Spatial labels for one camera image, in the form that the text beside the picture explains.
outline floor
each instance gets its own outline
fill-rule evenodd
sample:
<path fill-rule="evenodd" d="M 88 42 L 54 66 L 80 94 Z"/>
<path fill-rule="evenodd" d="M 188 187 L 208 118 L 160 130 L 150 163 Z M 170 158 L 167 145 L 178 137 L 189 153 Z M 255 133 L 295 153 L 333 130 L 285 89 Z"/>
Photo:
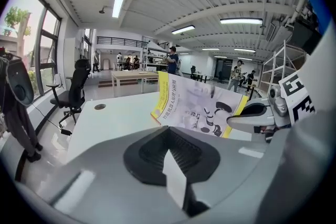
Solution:
<path fill-rule="evenodd" d="M 86 101 L 90 100 L 101 100 L 112 98 L 112 88 L 98 88 L 99 80 L 107 80 L 110 79 L 110 71 L 102 71 L 100 73 L 94 73 L 93 76 L 90 77 L 85 86 L 85 99 Z M 216 81 L 207 81 L 209 84 L 213 84 L 214 86 L 220 88 L 227 88 L 227 83 L 221 84 Z M 135 85 L 127 85 L 122 86 L 121 95 L 128 96 L 134 94 L 141 94 L 140 83 Z M 157 91 L 157 84 L 145 84 L 144 92 L 155 92 Z M 244 94 L 245 88 L 238 88 L 238 92 Z M 259 95 L 254 93 L 253 98 L 258 98 Z M 57 109 L 50 117 L 49 121 L 53 122 L 58 126 L 58 121 L 63 117 L 63 111 L 67 109 Z M 74 121 L 72 118 L 68 118 L 63 123 L 65 129 L 72 131 L 75 127 Z M 39 188 L 43 187 L 43 184 L 47 181 L 47 179 L 51 176 L 54 170 L 66 163 L 66 155 L 67 149 L 69 146 L 69 142 L 71 136 L 66 136 L 60 133 L 60 129 L 52 125 L 50 122 L 47 122 L 42 130 L 39 133 L 39 142 L 44 147 L 41 151 L 41 160 L 29 163 L 26 161 L 21 182 L 26 184 L 31 190 L 37 192 Z M 246 138 L 246 135 L 237 133 L 235 139 L 239 140 L 249 140 L 250 138 Z"/>

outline fluorescent light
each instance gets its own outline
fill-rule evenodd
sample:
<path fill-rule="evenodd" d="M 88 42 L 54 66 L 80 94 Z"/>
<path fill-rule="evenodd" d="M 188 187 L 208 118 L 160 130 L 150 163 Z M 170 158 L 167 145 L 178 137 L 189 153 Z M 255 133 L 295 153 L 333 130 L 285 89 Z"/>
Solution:
<path fill-rule="evenodd" d="M 230 19 L 221 19 L 221 24 L 252 24 L 252 25 L 262 25 L 262 19 L 254 19 L 254 18 L 230 18 Z"/>
<path fill-rule="evenodd" d="M 114 6 L 113 6 L 113 12 L 112 12 L 112 17 L 113 18 L 118 18 L 119 17 L 119 13 L 120 13 L 123 1 L 124 0 L 114 0 Z"/>
<path fill-rule="evenodd" d="M 242 57 L 238 57 L 238 59 L 240 59 L 240 60 L 248 60 L 248 61 L 252 61 L 252 59 L 242 58 Z"/>
<path fill-rule="evenodd" d="M 195 26 L 189 25 L 189 26 L 186 26 L 186 27 L 183 27 L 183 28 L 172 31 L 172 34 L 176 35 L 176 34 L 186 32 L 186 31 L 192 30 L 192 29 L 195 29 Z"/>
<path fill-rule="evenodd" d="M 248 51 L 248 52 L 256 52 L 255 50 L 239 49 L 239 48 L 235 48 L 235 50 Z"/>

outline black office chair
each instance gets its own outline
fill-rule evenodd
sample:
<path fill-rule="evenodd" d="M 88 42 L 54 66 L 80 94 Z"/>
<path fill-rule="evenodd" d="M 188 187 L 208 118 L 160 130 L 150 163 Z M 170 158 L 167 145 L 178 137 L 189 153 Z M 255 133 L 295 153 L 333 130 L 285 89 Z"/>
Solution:
<path fill-rule="evenodd" d="M 196 67 L 195 67 L 195 66 L 192 66 L 192 67 L 190 68 L 190 71 L 191 71 L 190 78 L 193 79 L 193 80 L 195 80 L 195 79 L 196 79 L 196 76 L 195 76 L 193 73 L 196 72 Z"/>
<path fill-rule="evenodd" d="M 80 108 L 85 102 L 84 94 L 84 84 L 88 77 L 88 71 L 86 68 L 75 69 L 72 75 L 71 87 L 69 91 L 65 91 L 60 95 L 56 94 L 56 87 L 58 84 L 47 85 L 52 88 L 54 97 L 50 100 L 50 103 L 58 105 L 61 108 L 70 108 L 70 111 L 64 112 L 64 118 L 59 121 L 59 126 L 62 128 L 61 122 L 72 116 L 76 123 L 75 114 L 80 113 L 82 109 Z"/>
<path fill-rule="evenodd" d="M 219 83 L 223 83 L 223 72 L 220 71 L 220 72 L 218 73 L 218 75 L 219 75 L 219 77 L 218 77 L 218 82 L 219 82 Z"/>

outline yellow border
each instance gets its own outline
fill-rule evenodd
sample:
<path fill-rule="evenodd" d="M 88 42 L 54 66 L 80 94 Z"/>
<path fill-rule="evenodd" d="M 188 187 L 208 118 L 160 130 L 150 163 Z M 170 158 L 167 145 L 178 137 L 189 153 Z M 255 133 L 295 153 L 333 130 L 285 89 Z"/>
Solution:
<path fill-rule="evenodd" d="M 238 108 L 237 108 L 237 110 L 236 110 L 236 112 L 234 113 L 233 116 L 237 116 L 237 115 L 241 114 L 241 112 L 243 111 L 247 101 L 248 101 L 248 97 L 243 95 L 243 97 L 241 98 L 240 104 L 239 104 L 239 106 L 238 106 Z M 226 129 L 225 129 L 222 137 L 223 138 L 229 138 L 231 130 L 232 130 L 232 127 L 226 126 Z"/>

